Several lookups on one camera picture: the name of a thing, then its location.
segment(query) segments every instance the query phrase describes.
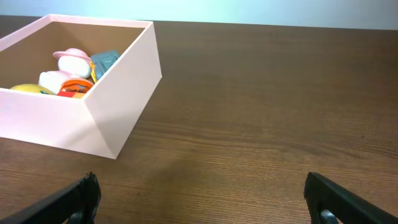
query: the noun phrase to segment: pink box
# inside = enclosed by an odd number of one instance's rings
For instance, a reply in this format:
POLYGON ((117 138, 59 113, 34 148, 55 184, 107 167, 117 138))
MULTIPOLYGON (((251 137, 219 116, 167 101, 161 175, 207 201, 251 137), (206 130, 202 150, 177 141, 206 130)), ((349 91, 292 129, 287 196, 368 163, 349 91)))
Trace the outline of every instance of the pink box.
POLYGON ((162 78, 153 22, 47 15, 0 40, 0 137, 115 159, 162 78), (82 98, 10 90, 58 70, 52 52, 121 57, 82 98))

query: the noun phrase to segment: light blue background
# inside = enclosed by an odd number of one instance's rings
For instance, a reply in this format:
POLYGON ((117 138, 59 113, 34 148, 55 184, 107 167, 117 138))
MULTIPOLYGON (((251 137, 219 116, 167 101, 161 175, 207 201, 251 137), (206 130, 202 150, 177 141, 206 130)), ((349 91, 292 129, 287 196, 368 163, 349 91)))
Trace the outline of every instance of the light blue background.
POLYGON ((0 14, 398 29, 398 0, 0 0, 0 14))

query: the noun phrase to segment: light blue wall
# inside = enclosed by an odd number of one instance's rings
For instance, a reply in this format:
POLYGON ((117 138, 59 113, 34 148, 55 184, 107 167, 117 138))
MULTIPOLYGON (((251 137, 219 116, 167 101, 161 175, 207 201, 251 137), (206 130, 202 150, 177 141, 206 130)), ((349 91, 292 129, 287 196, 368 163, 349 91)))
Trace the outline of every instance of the light blue wall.
POLYGON ((398 29, 398 0, 0 0, 2 15, 50 13, 153 21, 398 29))

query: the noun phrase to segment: brown wooden tabletop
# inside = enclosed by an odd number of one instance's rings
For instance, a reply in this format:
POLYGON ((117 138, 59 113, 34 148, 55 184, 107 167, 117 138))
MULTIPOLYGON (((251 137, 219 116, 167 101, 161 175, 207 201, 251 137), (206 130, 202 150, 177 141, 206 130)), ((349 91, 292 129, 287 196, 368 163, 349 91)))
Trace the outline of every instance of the brown wooden tabletop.
POLYGON ((309 223, 308 171, 398 216, 398 31, 155 30, 164 77, 119 157, 0 139, 0 218, 89 171, 96 223, 309 223))

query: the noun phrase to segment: pink hat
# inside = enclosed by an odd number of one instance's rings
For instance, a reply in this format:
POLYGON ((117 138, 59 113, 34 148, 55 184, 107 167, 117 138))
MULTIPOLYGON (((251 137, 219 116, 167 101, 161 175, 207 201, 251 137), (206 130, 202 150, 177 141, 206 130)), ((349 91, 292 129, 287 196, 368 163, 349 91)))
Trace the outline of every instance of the pink hat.
POLYGON ((74 49, 74 48, 70 48, 64 52, 54 52, 52 55, 56 59, 59 59, 62 56, 73 56, 73 57, 82 58, 82 59, 86 60, 88 63, 91 61, 91 58, 89 58, 84 51, 79 50, 79 49, 74 49))

